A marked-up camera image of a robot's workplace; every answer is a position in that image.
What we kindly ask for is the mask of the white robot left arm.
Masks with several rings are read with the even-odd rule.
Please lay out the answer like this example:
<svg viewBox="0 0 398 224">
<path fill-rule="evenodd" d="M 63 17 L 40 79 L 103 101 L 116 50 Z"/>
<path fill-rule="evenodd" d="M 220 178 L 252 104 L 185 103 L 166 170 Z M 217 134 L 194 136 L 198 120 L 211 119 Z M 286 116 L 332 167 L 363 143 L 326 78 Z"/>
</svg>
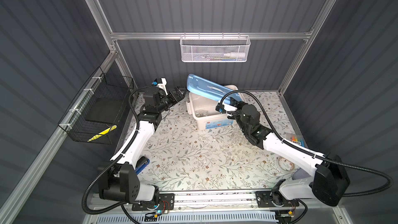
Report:
<svg viewBox="0 0 398 224">
<path fill-rule="evenodd" d="M 132 110 L 136 119 L 133 132 L 111 158 L 112 165 L 100 170 L 98 190 L 101 199 L 124 203 L 141 201 L 158 204 L 158 188 L 140 182 L 136 174 L 137 163 L 150 137 L 160 125 L 162 113 L 181 102 L 186 93 L 186 89 L 179 87 L 169 92 L 156 86 L 143 88 L 143 109 L 139 113 Z"/>
</svg>

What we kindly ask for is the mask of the blue plastic box lid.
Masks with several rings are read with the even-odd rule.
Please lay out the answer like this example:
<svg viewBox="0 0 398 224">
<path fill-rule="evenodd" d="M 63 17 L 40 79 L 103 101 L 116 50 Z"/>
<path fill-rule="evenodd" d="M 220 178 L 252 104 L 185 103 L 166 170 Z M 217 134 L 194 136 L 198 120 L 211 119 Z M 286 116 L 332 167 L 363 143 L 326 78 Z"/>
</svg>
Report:
<svg viewBox="0 0 398 224">
<path fill-rule="evenodd" d="M 212 82 L 200 76 L 189 74 L 187 78 L 189 92 L 219 102 L 227 93 L 232 92 L 225 86 Z"/>
</svg>

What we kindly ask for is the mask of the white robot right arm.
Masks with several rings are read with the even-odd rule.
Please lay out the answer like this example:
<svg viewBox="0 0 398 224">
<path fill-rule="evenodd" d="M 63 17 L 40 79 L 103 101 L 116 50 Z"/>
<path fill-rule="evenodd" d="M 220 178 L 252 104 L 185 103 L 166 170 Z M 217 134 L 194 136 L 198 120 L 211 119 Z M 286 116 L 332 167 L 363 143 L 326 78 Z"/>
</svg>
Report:
<svg viewBox="0 0 398 224">
<path fill-rule="evenodd" d="M 287 159 L 307 173 L 301 179 L 281 179 L 271 189 L 275 206 L 298 199 L 318 199 L 328 206 L 338 205 L 350 184 L 343 166 L 325 162 L 322 153 L 280 139 L 275 131 L 260 124 L 260 113 L 254 105 L 231 98 L 229 104 L 218 102 L 216 111 L 234 119 L 249 143 Z"/>
</svg>

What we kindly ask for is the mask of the white plastic storage box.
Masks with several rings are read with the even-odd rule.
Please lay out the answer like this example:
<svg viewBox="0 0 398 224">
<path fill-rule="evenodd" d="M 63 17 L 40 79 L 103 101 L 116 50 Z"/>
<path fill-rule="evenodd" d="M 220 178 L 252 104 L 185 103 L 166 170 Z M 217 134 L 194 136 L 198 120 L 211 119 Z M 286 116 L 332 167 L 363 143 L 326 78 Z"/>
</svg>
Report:
<svg viewBox="0 0 398 224">
<path fill-rule="evenodd" d="M 232 90 L 238 88 L 234 85 L 225 86 Z M 197 122 L 200 131 L 232 125 L 234 120 L 228 119 L 226 114 L 216 111 L 219 102 L 189 92 L 187 110 Z"/>
</svg>

